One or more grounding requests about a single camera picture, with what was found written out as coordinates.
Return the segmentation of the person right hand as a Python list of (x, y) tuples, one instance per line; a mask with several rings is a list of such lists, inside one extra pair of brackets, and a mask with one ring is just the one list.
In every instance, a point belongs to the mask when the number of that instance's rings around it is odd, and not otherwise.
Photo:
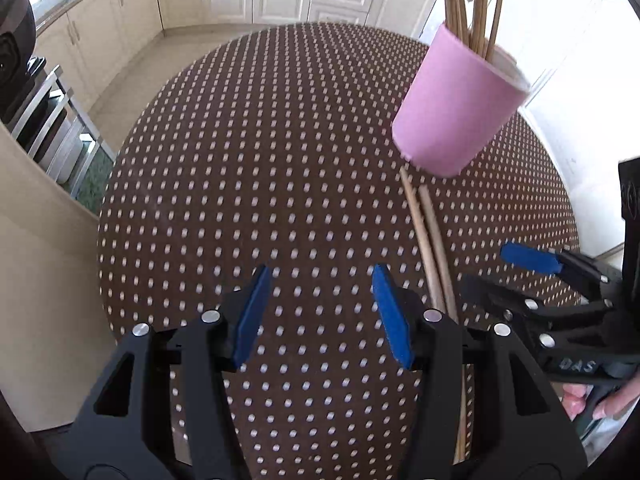
[[(584, 385), (566, 384), (563, 386), (562, 405), (570, 416), (574, 419), (582, 414), (586, 408), (587, 387)], [(634, 404), (640, 396), (639, 374), (631, 378), (620, 390), (611, 393), (602, 400), (593, 410), (592, 418), (599, 420), (607, 417), (615, 417), (625, 411), (629, 405)]]

